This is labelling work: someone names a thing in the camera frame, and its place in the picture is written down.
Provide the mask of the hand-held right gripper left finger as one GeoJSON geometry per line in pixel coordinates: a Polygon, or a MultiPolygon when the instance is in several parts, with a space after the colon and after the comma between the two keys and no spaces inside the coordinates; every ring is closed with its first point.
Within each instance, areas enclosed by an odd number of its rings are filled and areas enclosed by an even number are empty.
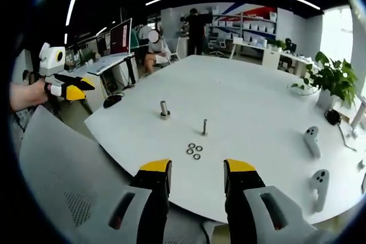
{"type": "Polygon", "coordinates": [[[129,184],[102,164],[77,181],[96,199],[90,217],[68,233],[69,243],[162,243],[169,212],[172,161],[142,165],[129,184]]]}

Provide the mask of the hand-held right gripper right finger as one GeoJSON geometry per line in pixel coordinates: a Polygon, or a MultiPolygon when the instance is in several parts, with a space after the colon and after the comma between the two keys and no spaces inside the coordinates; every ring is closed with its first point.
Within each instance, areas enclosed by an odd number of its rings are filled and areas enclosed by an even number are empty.
{"type": "Polygon", "coordinates": [[[302,209],[274,186],[266,186],[255,167],[224,160],[225,212],[231,243],[332,243],[334,237],[303,217],[302,209]]]}

